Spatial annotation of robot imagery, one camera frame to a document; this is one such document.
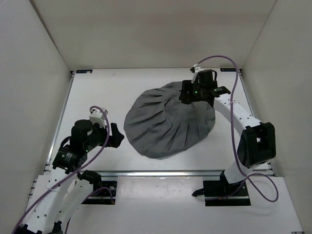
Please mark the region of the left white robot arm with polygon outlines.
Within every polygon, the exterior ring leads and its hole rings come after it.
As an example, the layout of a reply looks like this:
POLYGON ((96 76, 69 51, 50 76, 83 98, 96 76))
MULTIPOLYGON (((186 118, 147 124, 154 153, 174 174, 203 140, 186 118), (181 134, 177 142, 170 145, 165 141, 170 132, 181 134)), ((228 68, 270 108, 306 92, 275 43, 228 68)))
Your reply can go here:
POLYGON ((118 148, 124 135, 116 123, 103 118, 75 122, 70 136, 58 149, 46 191, 28 208, 13 229, 14 234, 62 234, 67 222, 91 194, 103 190, 100 174, 83 169, 90 151, 99 147, 118 148))

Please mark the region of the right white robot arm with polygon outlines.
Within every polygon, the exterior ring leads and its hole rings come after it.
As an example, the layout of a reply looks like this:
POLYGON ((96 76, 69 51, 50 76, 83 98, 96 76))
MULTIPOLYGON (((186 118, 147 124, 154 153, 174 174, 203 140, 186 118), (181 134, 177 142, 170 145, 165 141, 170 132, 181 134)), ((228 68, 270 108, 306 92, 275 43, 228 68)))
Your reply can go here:
POLYGON ((231 136, 240 136, 233 145, 234 163, 220 174, 216 188, 218 199, 233 196, 250 176, 253 169, 276 156, 275 128, 253 117, 234 100, 234 90, 217 84, 217 72, 200 67, 191 68, 193 78, 184 80, 179 100, 184 104, 205 101, 221 113, 231 125, 231 136))

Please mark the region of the grey pleated skirt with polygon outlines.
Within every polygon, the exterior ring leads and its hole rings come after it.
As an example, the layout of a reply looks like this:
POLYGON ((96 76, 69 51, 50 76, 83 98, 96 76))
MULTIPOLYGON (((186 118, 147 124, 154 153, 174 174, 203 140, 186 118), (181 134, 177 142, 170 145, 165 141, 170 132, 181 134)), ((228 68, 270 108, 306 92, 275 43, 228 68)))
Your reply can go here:
POLYGON ((215 110, 205 101, 183 104, 182 82, 144 91, 124 121, 129 143, 143 156, 165 158, 205 139, 215 125, 215 110))

